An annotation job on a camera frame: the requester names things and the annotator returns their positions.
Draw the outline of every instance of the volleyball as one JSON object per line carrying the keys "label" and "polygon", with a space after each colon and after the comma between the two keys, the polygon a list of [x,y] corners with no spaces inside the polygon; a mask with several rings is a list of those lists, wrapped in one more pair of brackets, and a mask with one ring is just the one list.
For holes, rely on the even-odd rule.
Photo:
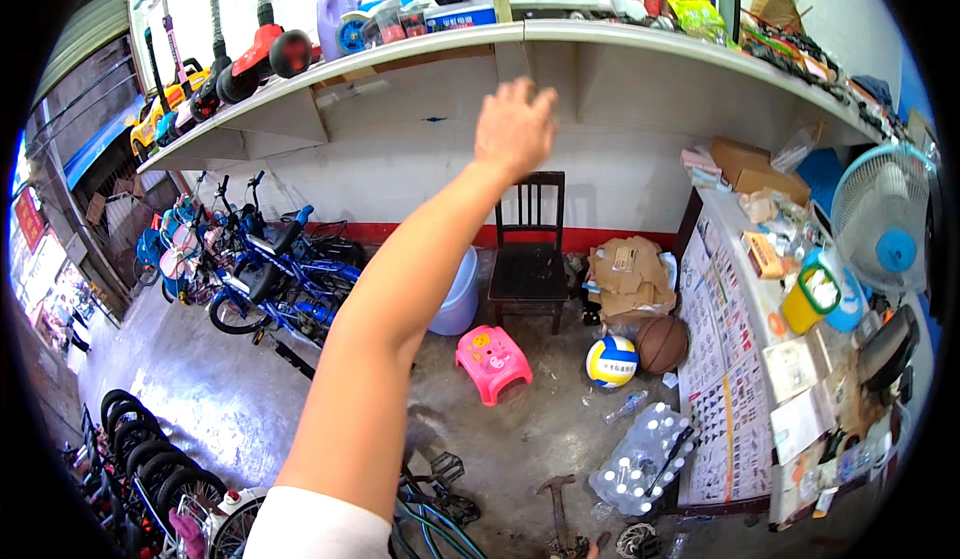
{"label": "volleyball", "polygon": [[586,355],[586,374],[604,388],[619,388],[637,372],[637,349],[621,336],[597,340]]}

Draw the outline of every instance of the blue awning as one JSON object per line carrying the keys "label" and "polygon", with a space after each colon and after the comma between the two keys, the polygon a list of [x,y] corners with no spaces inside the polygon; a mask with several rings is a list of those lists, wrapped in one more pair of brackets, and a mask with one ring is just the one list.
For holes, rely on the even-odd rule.
{"label": "blue awning", "polygon": [[97,157],[100,157],[107,146],[109,146],[118,135],[126,132],[127,126],[124,125],[124,122],[128,116],[137,117],[140,109],[143,108],[143,103],[143,96],[138,95],[136,99],[133,100],[132,105],[120,111],[112,120],[108,121],[106,125],[100,129],[100,132],[93,134],[93,137],[91,137],[86,144],[79,147],[79,150],[73,154],[73,157],[70,157],[70,160],[68,160],[63,167],[63,172],[66,175],[66,184],[71,190],[73,190],[77,182],[80,181],[80,178],[87,172],[87,169],[90,168],[90,165],[97,160]]}

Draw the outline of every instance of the pink stool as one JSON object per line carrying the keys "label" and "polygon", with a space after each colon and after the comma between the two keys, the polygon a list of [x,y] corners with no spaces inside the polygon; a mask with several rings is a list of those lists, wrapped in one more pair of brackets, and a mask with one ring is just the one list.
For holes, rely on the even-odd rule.
{"label": "pink stool", "polygon": [[487,407],[497,404],[497,394],[518,377],[533,381],[527,357],[502,327],[480,325],[457,344],[457,364],[462,365],[480,390]]}

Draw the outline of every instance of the hand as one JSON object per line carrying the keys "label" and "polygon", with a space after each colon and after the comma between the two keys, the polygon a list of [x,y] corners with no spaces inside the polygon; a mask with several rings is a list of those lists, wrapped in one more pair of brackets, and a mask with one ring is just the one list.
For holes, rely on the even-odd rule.
{"label": "hand", "polygon": [[477,122],[474,160],[494,169],[507,185],[523,179],[549,157],[557,126],[550,111],[557,91],[547,88],[530,102],[534,83],[520,78],[499,85],[496,96],[486,96]]}

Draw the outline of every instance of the concrete floor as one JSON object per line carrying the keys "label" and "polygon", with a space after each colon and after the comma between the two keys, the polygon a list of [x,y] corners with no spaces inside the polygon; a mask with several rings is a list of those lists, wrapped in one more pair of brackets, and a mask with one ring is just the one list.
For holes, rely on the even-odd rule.
{"label": "concrete floor", "polygon": [[[117,330],[97,314],[90,324],[89,355],[70,350],[79,397],[91,413],[99,411],[106,391],[128,389],[157,415],[171,442],[229,486],[269,486],[293,440],[307,378],[266,343],[255,347],[248,336],[218,331],[202,308],[167,304],[158,287],[145,290],[126,318]],[[474,323],[492,324],[492,318],[492,308],[482,301]],[[599,499],[586,480],[630,420],[605,425],[601,416],[643,388],[652,401],[678,404],[676,390],[656,376],[639,374],[613,393],[592,385],[584,354],[596,328],[580,324],[573,303],[563,318],[559,336],[549,335],[549,318],[507,318],[506,328],[526,353],[534,381],[510,385],[496,407],[484,406],[466,373],[455,367],[456,338],[428,333],[417,355],[408,401],[411,465],[414,473],[426,473],[426,459],[444,450],[463,459],[466,474],[454,492],[482,508],[483,517],[467,532],[491,557],[546,556],[546,542],[554,536],[551,501],[549,494],[536,491],[553,475],[577,476],[563,489],[571,531],[592,538],[604,530],[618,535],[625,518],[617,511],[602,521],[594,517]],[[304,345],[296,349],[316,364],[315,351]],[[865,486],[836,499],[827,517],[808,518],[776,534],[767,531],[765,515],[753,527],[744,516],[660,517],[654,525],[666,541],[676,531],[691,533],[683,554],[687,559],[832,557],[856,539],[870,518],[865,509],[878,495],[878,487]],[[617,555],[612,543],[601,553]]]}

